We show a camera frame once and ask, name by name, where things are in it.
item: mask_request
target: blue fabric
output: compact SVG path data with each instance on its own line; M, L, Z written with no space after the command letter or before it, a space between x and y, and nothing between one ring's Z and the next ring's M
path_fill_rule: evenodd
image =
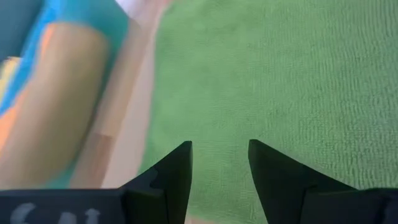
M28 82L32 66L36 60L35 52L39 44L40 35L46 24L53 21L75 22L92 26L107 37L111 52L106 75L103 79L102 89L104 89L109 71L127 32L127 15L114 0L47 0L44 10L25 44L21 65L4 94L0 105L0 116L14 104L16 96ZM51 181L46 187L66 187L72 176L75 163L71 164L64 174Z
M15 97L22 90L26 81L30 77L30 71L32 70L33 62L36 60L35 52L39 44L41 32L46 24L52 22L57 17L57 11L59 10L60 0L51 0L45 3L45 6L40 13L40 16L35 23L32 31L27 38L27 42L22 50L22 60L19 68L17 69L16 75L10 81L9 86L4 93L3 99L0 105L0 116L2 116L7 109L14 104Z

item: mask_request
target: black mount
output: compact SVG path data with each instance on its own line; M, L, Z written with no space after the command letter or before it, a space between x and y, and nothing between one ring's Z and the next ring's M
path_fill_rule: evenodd
M118 189L6 190L0 223L184 223L192 182L192 143L186 141Z
M396 189L356 190L258 140L249 163L268 224L398 223Z

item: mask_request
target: green towel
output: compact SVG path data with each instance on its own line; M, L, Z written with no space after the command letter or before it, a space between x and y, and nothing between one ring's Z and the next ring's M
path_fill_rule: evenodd
M265 222L249 139L357 188L398 187L397 0L179 1L156 53L142 168L192 140L192 215Z

